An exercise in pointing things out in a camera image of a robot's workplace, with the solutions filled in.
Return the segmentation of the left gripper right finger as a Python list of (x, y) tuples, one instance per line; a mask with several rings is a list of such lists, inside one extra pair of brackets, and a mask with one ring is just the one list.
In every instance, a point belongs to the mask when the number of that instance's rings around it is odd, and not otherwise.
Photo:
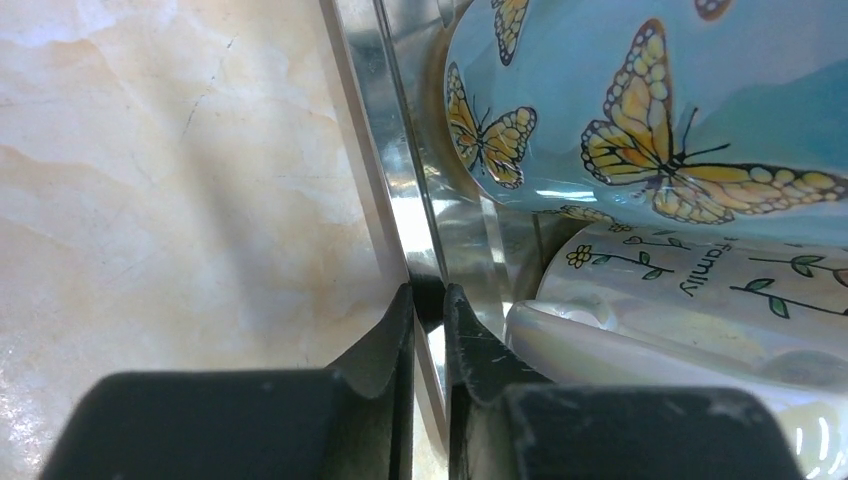
[(444, 297), (453, 479), (798, 479), (776, 420), (731, 388), (559, 385)]

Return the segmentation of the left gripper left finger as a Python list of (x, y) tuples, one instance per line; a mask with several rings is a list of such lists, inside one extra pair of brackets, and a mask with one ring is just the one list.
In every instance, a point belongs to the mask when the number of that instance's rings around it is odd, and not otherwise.
[(413, 292), (322, 368), (130, 371), (71, 414), (44, 479), (407, 479)]

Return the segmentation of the white floral family mug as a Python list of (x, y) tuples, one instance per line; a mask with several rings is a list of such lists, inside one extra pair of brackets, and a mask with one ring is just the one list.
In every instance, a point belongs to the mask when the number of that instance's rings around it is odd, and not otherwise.
[(847, 475), (847, 252), (595, 223), (507, 345), (560, 383), (729, 387), (778, 421), (806, 479)]

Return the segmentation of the silver metal tray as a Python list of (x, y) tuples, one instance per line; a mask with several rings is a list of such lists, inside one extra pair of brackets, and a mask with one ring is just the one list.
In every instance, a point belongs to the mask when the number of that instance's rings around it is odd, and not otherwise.
[(557, 242), (539, 219), (487, 197), (455, 156), (443, 81), (464, 1), (325, 1), (353, 128), (380, 217), (412, 285), (416, 399), (428, 437), (449, 449), (443, 298), (465, 290), (501, 335), (513, 303), (532, 298)]

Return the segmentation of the blue butterfly mug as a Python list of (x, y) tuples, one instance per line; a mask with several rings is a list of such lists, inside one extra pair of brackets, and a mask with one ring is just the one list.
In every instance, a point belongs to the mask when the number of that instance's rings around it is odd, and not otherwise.
[(444, 88), (506, 207), (847, 243), (843, 1), (474, 1)]

